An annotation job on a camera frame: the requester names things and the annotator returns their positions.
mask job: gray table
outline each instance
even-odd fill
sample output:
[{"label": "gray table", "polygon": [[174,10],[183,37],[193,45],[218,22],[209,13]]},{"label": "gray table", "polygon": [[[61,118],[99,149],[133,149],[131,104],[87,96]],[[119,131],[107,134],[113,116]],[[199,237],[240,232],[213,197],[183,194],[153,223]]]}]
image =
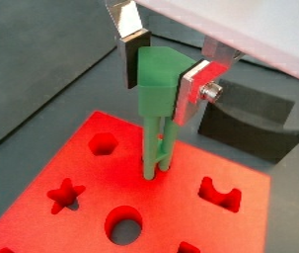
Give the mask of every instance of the gray table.
[{"label": "gray table", "polygon": [[[199,49],[179,43],[154,39],[153,45],[171,46],[195,59],[202,57]],[[297,79],[245,62],[234,66],[226,78],[294,100],[297,104],[286,127],[299,128],[299,81]],[[274,165],[198,135],[197,129],[205,106],[202,112],[182,129],[179,139],[272,176],[266,252],[298,253],[299,145]],[[138,89],[127,90],[123,87],[117,51],[107,55],[0,144],[0,215],[95,110],[103,110],[130,122],[142,124],[138,115]]]}]

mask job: star-shaped hole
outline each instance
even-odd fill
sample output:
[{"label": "star-shaped hole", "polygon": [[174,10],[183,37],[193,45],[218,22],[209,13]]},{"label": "star-shaped hole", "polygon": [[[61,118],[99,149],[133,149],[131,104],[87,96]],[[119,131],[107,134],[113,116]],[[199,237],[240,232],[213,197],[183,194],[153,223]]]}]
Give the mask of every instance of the star-shaped hole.
[{"label": "star-shaped hole", "polygon": [[69,178],[63,179],[59,189],[48,191],[48,197],[54,200],[51,213],[58,214],[63,208],[78,210],[77,197],[86,190],[85,186],[74,186]]}]

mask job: curved slot hole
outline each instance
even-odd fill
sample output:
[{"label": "curved slot hole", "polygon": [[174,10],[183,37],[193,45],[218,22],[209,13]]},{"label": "curved slot hole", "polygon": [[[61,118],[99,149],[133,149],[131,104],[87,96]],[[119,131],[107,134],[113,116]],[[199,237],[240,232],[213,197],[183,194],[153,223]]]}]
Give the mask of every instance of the curved slot hole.
[{"label": "curved slot hole", "polygon": [[129,245],[137,241],[143,230],[143,218],[137,209],[129,206],[115,208],[105,223],[105,231],[111,242]]},{"label": "curved slot hole", "polygon": [[214,188],[213,179],[209,177],[203,178],[198,196],[232,212],[240,211],[242,200],[241,190],[233,189],[229,194],[219,193]]}]

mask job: white panel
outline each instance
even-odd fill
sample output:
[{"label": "white panel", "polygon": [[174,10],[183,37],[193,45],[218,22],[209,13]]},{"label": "white panel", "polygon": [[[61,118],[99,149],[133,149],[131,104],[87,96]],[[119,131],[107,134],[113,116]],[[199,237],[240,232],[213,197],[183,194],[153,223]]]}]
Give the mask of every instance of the white panel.
[{"label": "white panel", "polygon": [[299,78],[299,1],[137,1]]}]

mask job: gray surface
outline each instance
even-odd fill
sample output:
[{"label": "gray surface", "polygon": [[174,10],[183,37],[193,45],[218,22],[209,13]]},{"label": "gray surface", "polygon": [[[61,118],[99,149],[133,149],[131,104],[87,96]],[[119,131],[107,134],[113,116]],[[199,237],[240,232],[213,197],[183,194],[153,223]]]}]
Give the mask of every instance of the gray surface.
[{"label": "gray surface", "polygon": [[[203,34],[201,34],[194,29],[189,28],[183,24],[178,23],[177,21],[169,19],[151,9],[147,9],[146,7],[141,6],[139,10],[142,14],[145,27],[149,28],[149,30],[151,30],[151,32],[157,36],[161,36],[178,42],[183,42],[199,48],[203,47],[205,43]],[[254,64],[262,65],[265,67],[274,68],[268,63],[262,62],[261,60],[256,59],[249,55],[245,55],[244,60],[253,62]]]},{"label": "gray surface", "polygon": [[114,44],[101,0],[0,1],[0,139]]},{"label": "gray surface", "polygon": [[[153,40],[153,44],[173,46],[193,58],[201,58],[201,51],[195,48],[158,39]],[[299,81],[297,79],[244,62],[234,66],[228,78],[294,100],[297,104],[285,127],[299,128]],[[138,115],[138,89],[127,90],[123,87],[117,51],[70,86],[0,145],[0,215],[94,110],[103,110],[134,123],[142,123]],[[273,165],[198,135],[202,113],[199,112],[182,129],[179,139],[245,163],[272,176],[266,252],[298,253],[299,145],[285,159]]]}]

